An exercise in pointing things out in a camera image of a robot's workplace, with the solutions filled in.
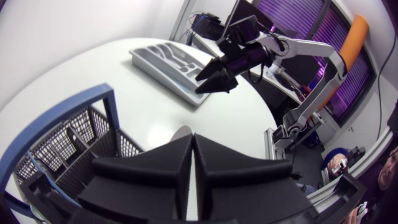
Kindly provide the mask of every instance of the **black plastic basket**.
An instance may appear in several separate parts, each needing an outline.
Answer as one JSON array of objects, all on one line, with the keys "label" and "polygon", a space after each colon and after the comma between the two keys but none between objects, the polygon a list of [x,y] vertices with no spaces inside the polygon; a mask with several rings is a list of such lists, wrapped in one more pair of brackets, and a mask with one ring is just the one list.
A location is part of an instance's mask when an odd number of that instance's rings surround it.
[{"label": "black plastic basket", "polygon": [[[94,177],[94,158],[132,157],[142,149],[120,129],[110,127],[106,117],[89,106],[50,130],[29,152],[44,172],[76,200]],[[27,154],[14,170],[18,184],[36,172]]]}]

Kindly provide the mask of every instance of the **white round table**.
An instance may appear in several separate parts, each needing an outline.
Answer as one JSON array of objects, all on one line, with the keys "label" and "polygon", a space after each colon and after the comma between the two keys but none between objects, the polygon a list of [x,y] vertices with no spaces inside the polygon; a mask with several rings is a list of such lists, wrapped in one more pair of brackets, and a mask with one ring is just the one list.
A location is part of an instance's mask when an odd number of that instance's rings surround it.
[{"label": "white round table", "polygon": [[[43,74],[0,111],[0,155],[43,112],[80,91],[107,83],[114,89],[121,129],[145,151],[169,142],[176,130],[189,125],[202,136],[263,159],[264,131],[276,129],[276,123],[255,89],[239,76],[239,85],[229,94],[214,93],[199,107],[189,105],[131,62],[130,49],[164,42],[168,40],[118,40]],[[200,50],[174,44],[203,64],[211,59]],[[15,185],[9,183],[7,191],[15,195]]]}]

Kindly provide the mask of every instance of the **robotic arm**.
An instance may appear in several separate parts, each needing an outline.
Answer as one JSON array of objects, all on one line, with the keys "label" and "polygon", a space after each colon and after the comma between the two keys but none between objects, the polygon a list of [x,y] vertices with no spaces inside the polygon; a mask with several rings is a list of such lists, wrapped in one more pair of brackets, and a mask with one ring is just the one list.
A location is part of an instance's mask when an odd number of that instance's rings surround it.
[{"label": "robotic arm", "polygon": [[224,56],[212,59],[208,65],[196,77],[198,81],[207,79],[196,89],[196,93],[214,93],[235,88],[238,83],[235,79],[257,66],[270,67],[277,65],[284,58],[296,55],[311,55],[324,57],[328,62],[322,79],[307,96],[307,98],[295,109],[288,111],[283,117],[283,125],[275,131],[268,133],[267,159],[283,159],[284,149],[293,143],[299,131],[301,131],[307,119],[317,111],[319,105],[328,95],[339,87],[346,78],[347,69],[344,60],[330,45],[310,40],[291,39],[283,35],[275,35],[257,23],[255,16],[247,17],[230,25],[230,35],[217,41]]}]

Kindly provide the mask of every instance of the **purple window blind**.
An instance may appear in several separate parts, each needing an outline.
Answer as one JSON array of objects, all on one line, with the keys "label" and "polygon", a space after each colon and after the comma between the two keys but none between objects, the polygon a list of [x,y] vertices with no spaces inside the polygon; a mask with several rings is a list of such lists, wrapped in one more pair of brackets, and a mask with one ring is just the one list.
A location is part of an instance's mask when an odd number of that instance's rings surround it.
[{"label": "purple window blind", "polygon": [[[329,9],[326,12],[318,32],[313,38],[315,41],[324,42],[332,45],[336,50],[340,50],[343,42],[347,36],[348,28],[345,26],[340,17]],[[318,62],[324,67],[326,65],[322,58],[317,58]],[[311,86],[315,86],[321,79],[323,71],[320,70],[317,76],[312,81]],[[359,54],[358,58],[351,70],[348,72],[347,79],[339,87],[337,92],[333,95],[328,103],[330,111],[334,117],[340,118],[348,110],[354,102],[358,94],[361,92],[366,80],[369,78],[369,68],[364,57]]]},{"label": "purple window blind", "polygon": [[262,0],[257,8],[277,27],[296,32],[290,37],[304,39],[322,8],[322,0]]},{"label": "purple window blind", "polygon": [[[297,32],[295,38],[304,39],[309,33],[321,8],[323,0],[261,0],[257,8],[269,17],[276,26]],[[332,9],[327,10],[325,18],[315,34],[314,40],[332,45],[340,50],[347,36],[348,29],[340,16]],[[323,58],[315,58],[321,69],[309,84],[313,88],[323,76],[326,62]],[[327,104],[332,116],[340,120],[350,109],[361,93],[366,81],[371,76],[371,69],[363,55],[358,58],[348,73],[347,79],[339,87]]]}]

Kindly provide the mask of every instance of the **blue frame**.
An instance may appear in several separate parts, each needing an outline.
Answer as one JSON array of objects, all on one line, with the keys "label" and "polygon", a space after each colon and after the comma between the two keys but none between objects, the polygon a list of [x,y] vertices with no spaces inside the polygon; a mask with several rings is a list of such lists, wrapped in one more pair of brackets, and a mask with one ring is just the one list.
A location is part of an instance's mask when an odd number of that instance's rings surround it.
[{"label": "blue frame", "polygon": [[10,208],[23,215],[34,218],[34,215],[27,204],[19,201],[6,192],[7,182],[15,169],[15,166],[18,164],[21,157],[29,150],[31,145],[33,145],[47,131],[59,122],[68,119],[71,115],[80,111],[84,107],[87,107],[99,100],[103,100],[104,102],[109,125],[114,129],[119,129],[118,112],[116,110],[113,89],[107,84],[102,84],[71,96],[50,108],[44,114],[31,122],[30,125],[19,133],[11,142],[0,159],[0,195],[4,195],[4,199]]}]

